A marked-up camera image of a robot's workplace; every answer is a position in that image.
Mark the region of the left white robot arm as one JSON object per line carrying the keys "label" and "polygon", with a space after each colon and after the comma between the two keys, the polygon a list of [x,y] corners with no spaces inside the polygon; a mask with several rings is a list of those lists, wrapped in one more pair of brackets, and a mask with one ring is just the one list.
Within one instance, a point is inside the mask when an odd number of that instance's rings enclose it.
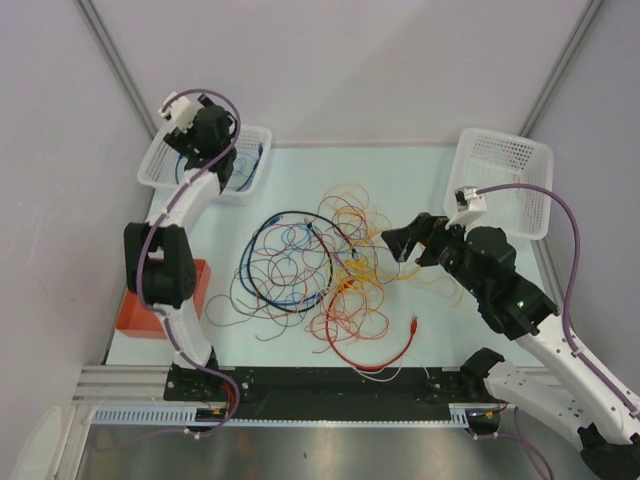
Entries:
{"label": "left white robot arm", "polygon": [[235,107],[202,93],[174,94],[161,108],[173,128],[164,142],[186,160],[176,190],[153,218],[124,230],[127,286],[160,323],[174,349],[173,364],[191,369],[186,387],[197,398],[214,397],[220,374],[211,369],[214,349],[193,305],[197,272],[189,231],[227,187],[237,156],[240,116]]}

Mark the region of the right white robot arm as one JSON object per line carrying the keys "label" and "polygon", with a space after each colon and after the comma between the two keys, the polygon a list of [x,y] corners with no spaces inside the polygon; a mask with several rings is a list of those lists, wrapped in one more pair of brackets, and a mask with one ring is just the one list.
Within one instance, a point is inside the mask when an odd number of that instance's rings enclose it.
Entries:
{"label": "right white robot arm", "polygon": [[416,263],[440,266],[477,301],[491,330],[505,335],[541,362],[559,382],[552,388],[484,348],[463,364],[461,388],[473,401],[489,396],[521,407],[580,453],[600,479],[639,476],[639,397],[622,382],[620,400],[608,389],[606,368],[562,327],[558,307],[515,267],[516,250],[499,228],[466,231],[443,217],[419,214],[409,225],[381,238],[394,260],[405,262],[416,246]]}

